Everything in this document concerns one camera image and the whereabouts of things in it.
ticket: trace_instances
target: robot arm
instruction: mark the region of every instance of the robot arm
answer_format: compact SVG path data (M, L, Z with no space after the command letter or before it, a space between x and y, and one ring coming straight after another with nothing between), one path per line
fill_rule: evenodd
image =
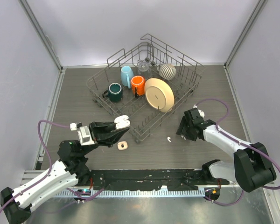
M60 159L52 165L49 175L47 169L25 185L1 191L1 206L20 193L4 209L9 223L22 223L30 217L31 212L60 191L75 185L85 185L91 178L85 155L99 146L112 147L129 130L129 126L130 121L126 115L117 117L114 122L92 122L89 126L71 124L70 129L78 132L79 140L60 143L57 152ZM39 184L24 191L46 175Z
M214 160L204 164L203 169L207 170L209 178L223 178L238 182L246 192L251 192L276 180L272 163L243 146L251 145L268 155L264 145L259 142L251 144L224 131L235 139L235 141L231 140L221 133L222 129L219 126L216 127L214 121L204 121L203 117L204 113L197 108L185 111L176 134L188 140L196 141L199 138L210 142L234 159L234 163Z

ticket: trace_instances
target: orange mug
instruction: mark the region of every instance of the orange mug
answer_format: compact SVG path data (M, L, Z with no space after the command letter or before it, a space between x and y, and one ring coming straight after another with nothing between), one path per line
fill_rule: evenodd
M131 79L131 87L135 97L144 95L145 79L142 76L134 76Z

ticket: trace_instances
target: metal corner post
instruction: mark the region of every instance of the metal corner post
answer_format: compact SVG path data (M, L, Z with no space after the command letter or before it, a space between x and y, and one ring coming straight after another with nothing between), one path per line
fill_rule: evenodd
M238 115L239 115L241 124L243 126L243 130L244 130L244 133L245 133L246 140L251 142L251 141L253 141L251 139L251 132L250 132L248 126L245 123L245 118L244 118L244 115L242 113L242 106L241 106L241 104L238 100L237 93L236 93L236 90L235 90L234 83L232 81L232 77L231 77L229 68L225 66L224 69L225 69L227 80L228 80L228 83L229 83L229 86L230 86L230 89L231 89L231 92L232 92L232 95L233 95L233 98L234 98L234 102L235 102L236 107L237 107ZM274 220L274 223L275 224L280 224L280 203L275 196L275 192L273 190L270 190L270 189L263 189L263 191L264 191L266 201L267 201L268 207L270 209L272 218Z
M21 6L23 7L27 17L31 21L31 24L35 28L37 34L39 35L42 43L44 44L45 48L47 49L48 53L50 54L51 58L53 59L55 65L57 66L58 70L62 71L62 65L60 64L60 61L55 54L54 50L52 49L49 40L47 39L44 31L42 30L42 27L40 26L39 22L37 21L32 9L30 8L29 4L27 3L27 0L18 0Z
M241 35L238 37L231 53L229 54L227 61L225 63L225 67L228 68L230 63L232 62L234 56L236 55L239 47L243 43L244 39L246 38L247 34L249 33L250 29L252 28L253 24L255 23L258 15L260 14L261 10L264 8L268 0L259 0L256 4L254 10L252 11Z
M55 91L54 91L54 94L52 96L51 105L49 106L50 109L49 109L47 117L46 117L46 120L49 120L51 122L53 122L53 118L54 118L54 115L55 115L55 110L56 110L56 107L57 107L58 98L59 98L60 90L61 90L61 87L62 87L64 75L65 75L65 70L66 69L62 69L62 72L59 73L59 76L58 76L58 79L57 79L56 85L55 85ZM42 133L42 138L43 138L43 141L46 145L48 143L50 131L51 131L51 125L46 123L44 125L44 130L43 130L43 133ZM41 168L44 156L45 156L45 151L44 151L44 148L43 148L42 144L40 143L38 153L37 153L37 157L36 157L36 160L35 160L34 169L39 170Z

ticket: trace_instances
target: white wall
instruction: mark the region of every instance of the white wall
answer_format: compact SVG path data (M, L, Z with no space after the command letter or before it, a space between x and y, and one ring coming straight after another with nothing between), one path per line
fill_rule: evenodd
M61 63L106 63L150 33L201 63L224 63L258 0L28 0Z
M280 0L268 1L230 72L252 140L280 165Z
M46 118L57 76L19 2L0 1L0 191L17 187L33 168L37 122Z

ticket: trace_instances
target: metal frame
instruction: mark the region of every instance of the metal frame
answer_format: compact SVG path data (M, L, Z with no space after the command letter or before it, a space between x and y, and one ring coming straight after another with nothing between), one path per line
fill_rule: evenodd
M251 132L245 123L245 119L242 114L242 107L238 101L235 86L233 84L233 80L230 75L229 66L230 66L232 60L234 59L236 53L238 52L240 46L242 45L245 38L247 37L249 31L253 27L253 24L255 23L257 17L261 13L261 11L263 10L263 8L265 7L267 2L268 2L268 0L259 0L258 1L258 3L256 4L251 16L249 17L249 19L244 27L241 35L239 36L236 44L234 45L230 55L228 56L226 63L224 64L225 73L226 73L226 76L227 76L227 79L229 82L229 86L230 86L230 89L231 89L231 92L232 92L232 95L233 95L233 98L234 98L234 101L235 101L235 104L237 107L238 115L241 120L246 139L247 139L247 141L250 141L250 142L251 142L251 138L250 138ZM267 200L267 203L268 203L269 209L271 211L274 222L276 224L280 224L280 205L276 199L275 192L273 190L269 190L269 189L263 189L263 191L265 193L266 200Z
M260 12L262 11L262 9L264 8L264 6L266 5L268 0L259 0L258 3L256 4L253 12L251 13L241 35L238 37L238 40L236 41L231 53L229 54L227 61L225 63L225 67L228 68L228 66L230 65L230 63L232 62L234 56L236 55L239 47L242 45L244 39L247 37L250 29L252 28L254 22L256 21L258 15L260 14Z
M58 68L59 71L61 71L62 70L62 65L61 65L56 53L54 52L49 39L45 35L44 31L42 30L41 25L38 23L32 9L30 8L29 4L27 3L27 0L18 0L18 1L21 4L21 6L23 7L27 17L29 18L31 24L35 28L35 30L36 30L37 34L39 35L43 45L47 49L49 55L53 59L56 67Z
M230 76L229 68L225 66L224 69L225 69L225 73L226 73L226 76L227 76L227 79L229 82L229 86L230 86L230 89L231 89L231 92L232 92L232 95L234 98L235 105L237 107L238 115L239 115L239 118L241 120L243 129L244 129L245 137L246 137L247 141L251 142L251 138L250 138L251 132L245 123L245 118L242 114L242 106L240 105L240 103L238 101L237 93L235 91L235 86L233 84L232 78ZM276 224L280 224L280 205L276 199L275 192L273 190L269 190L269 189L263 189L263 191L265 193L266 201L268 203L268 206L271 211L274 222Z
M89 68L104 68L108 64L92 64L92 65L70 65L70 66L63 66L63 69L89 69ZM222 65L224 66L225 63L203 63L204 66L209 66L209 65Z
M55 91L51 100L51 105L49 106L49 111L46 117L46 120L49 121L53 121L54 115L55 115L55 110L57 107L57 102L58 102L58 98L59 98L59 94L60 94L60 90L61 90L61 86L62 86L62 82L64 79L64 74L65 74L65 70L62 70L61 73L59 73L59 77L57 79L56 85L55 85ZM49 134L50 134L50 130L51 130L51 125L49 124L45 124L43 133L42 133L42 138L45 144L47 144L48 139L49 139ZM44 148L42 146L42 144L40 143L39 149L38 149L38 153L37 153L37 158L35 160L35 165L34 165L34 169L40 169L41 165L42 165L42 161L43 161L43 157L45 156L45 151Z

